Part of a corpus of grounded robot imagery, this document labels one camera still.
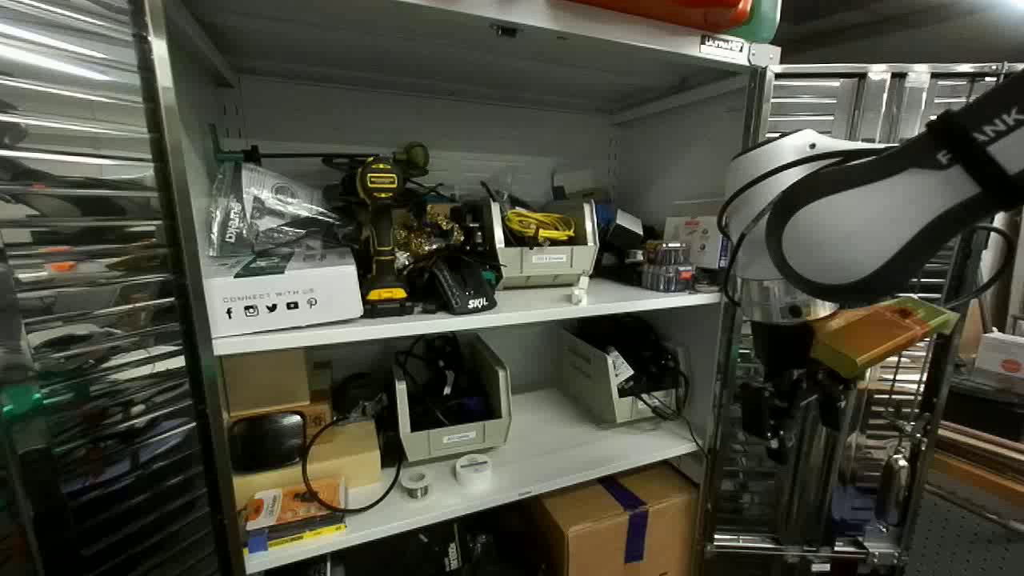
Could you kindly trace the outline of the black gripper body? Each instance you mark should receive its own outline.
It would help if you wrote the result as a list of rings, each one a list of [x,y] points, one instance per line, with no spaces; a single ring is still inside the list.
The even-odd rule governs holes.
[[[786,425],[804,394],[810,346],[810,324],[752,324],[763,374],[739,387],[743,432],[763,438],[774,465],[786,460]]]

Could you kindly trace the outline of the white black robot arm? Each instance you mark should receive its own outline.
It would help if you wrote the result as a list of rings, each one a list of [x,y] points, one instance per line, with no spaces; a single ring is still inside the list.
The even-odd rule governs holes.
[[[743,392],[743,430],[772,460],[792,456],[804,399],[836,430],[868,368],[954,328],[948,303],[903,289],[951,241],[1020,205],[1020,75],[903,143],[801,129],[729,163],[721,290],[752,333],[763,382]]]

